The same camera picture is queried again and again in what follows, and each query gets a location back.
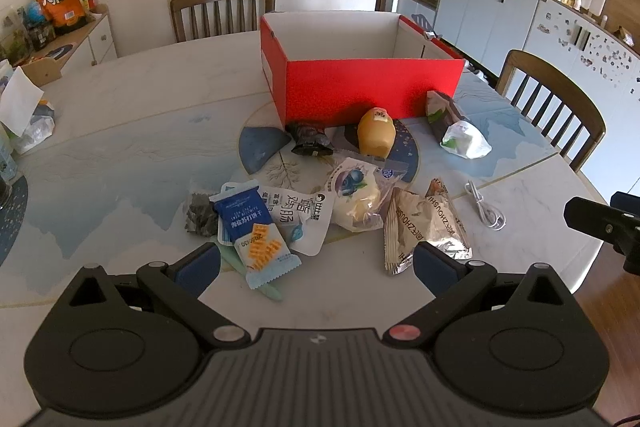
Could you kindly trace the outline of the wooden chair far side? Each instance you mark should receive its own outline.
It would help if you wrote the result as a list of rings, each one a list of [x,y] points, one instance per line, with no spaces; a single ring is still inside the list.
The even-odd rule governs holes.
[[[276,8],[276,0],[170,0],[177,42],[258,31],[260,18]]]

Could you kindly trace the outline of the wooden chair right side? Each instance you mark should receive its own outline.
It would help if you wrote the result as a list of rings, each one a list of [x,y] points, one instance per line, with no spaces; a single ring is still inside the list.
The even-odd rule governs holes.
[[[573,80],[542,58],[512,50],[496,90],[568,162],[582,170],[605,137],[600,110]]]

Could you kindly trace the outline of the dark blue tissue pack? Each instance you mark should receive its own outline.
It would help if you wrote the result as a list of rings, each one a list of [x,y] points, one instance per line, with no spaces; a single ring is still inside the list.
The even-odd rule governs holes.
[[[428,91],[425,112],[436,141],[446,152],[464,159],[480,159],[491,152],[482,132],[465,117],[451,96]]]

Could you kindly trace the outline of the red cardboard box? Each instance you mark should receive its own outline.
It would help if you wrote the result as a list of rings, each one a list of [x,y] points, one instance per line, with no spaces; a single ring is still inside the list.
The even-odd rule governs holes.
[[[463,58],[397,13],[271,12],[262,70],[282,124],[356,124],[373,107],[421,117],[428,92],[454,95]]]

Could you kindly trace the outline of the white tissue paper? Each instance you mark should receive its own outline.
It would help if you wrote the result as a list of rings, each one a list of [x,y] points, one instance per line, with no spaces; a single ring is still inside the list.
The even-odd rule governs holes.
[[[43,91],[32,83],[21,67],[17,67],[1,95],[2,124],[16,136],[21,136],[42,96]]]

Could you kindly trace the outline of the small black snack packet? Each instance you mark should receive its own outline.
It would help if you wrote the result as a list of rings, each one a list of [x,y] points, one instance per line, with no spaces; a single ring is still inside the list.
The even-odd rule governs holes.
[[[298,156],[330,156],[334,147],[324,133],[324,129],[309,122],[291,122],[285,131],[292,136],[295,144],[292,153]]]

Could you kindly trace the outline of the white drawer sideboard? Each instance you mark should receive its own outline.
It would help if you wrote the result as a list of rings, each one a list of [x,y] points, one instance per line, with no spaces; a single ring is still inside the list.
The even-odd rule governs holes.
[[[65,75],[116,60],[118,54],[108,6],[98,4],[90,15],[92,20],[86,26],[56,38],[32,54],[22,66],[32,83],[43,87]]]

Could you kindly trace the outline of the dark crumpled wrapper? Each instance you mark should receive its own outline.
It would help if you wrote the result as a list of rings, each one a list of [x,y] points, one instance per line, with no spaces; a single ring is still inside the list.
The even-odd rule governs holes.
[[[218,230],[218,215],[208,194],[192,193],[186,201],[187,232],[202,237],[213,237]]]

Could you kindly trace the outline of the round placemat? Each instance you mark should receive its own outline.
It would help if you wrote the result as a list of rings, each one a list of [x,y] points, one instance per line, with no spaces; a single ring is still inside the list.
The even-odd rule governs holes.
[[[359,152],[354,124],[324,130],[334,148],[331,155],[304,156],[293,152],[296,142],[285,132],[274,104],[269,102],[245,121],[238,151],[247,176],[262,184],[297,192],[310,194],[322,190],[333,169],[346,157],[370,162],[386,173],[401,172],[404,176],[398,184],[407,186],[419,170],[419,147],[404,122],[396,120],[394,126],[395,142],[386,158]]]

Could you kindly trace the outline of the white chicken sausage pouch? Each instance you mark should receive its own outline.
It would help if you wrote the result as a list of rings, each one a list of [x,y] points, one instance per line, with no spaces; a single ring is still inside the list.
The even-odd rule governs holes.
[[[317,256],[331,224],[334,194],[303,194],[265,185],[259,187],[259,194],[288,248],[303,256]]]

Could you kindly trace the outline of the wooden chair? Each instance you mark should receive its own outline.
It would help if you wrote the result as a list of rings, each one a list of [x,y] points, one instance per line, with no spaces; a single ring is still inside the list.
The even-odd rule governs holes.
[[[542,58],[512,50],[496,90],[568,162],[582,170],[605,137],[600,110],[573,80]]]
[[[276,8],[276,0],[170,0],[177,42],[258,31],[260,18]]]

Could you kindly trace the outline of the blue cracker packet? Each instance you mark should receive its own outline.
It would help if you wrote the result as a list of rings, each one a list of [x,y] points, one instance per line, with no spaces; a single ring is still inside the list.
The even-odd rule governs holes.
[[[257,181],[241,183],[209,200],[243,262],[250,289],[269,284],[302,265],[272,221]]]

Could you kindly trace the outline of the blueberry pastry clear pack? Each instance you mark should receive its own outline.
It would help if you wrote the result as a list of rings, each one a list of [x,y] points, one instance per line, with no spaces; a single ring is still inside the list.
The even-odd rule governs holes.
[[[393,159],[338,154],[324,184],[334,195],[332,223],[352,233],[382,229],[390,195],[408,169]]]

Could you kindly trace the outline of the silver brown snack bag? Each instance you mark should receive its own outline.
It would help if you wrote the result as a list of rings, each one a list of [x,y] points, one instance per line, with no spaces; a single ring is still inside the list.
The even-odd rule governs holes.
[[[384,267],[396,275],[412,265],[413,251],[430,243],[454,260],[470,260],[472,246],[444,182],[431,179],[424,195],[394,188],[384,225]]]

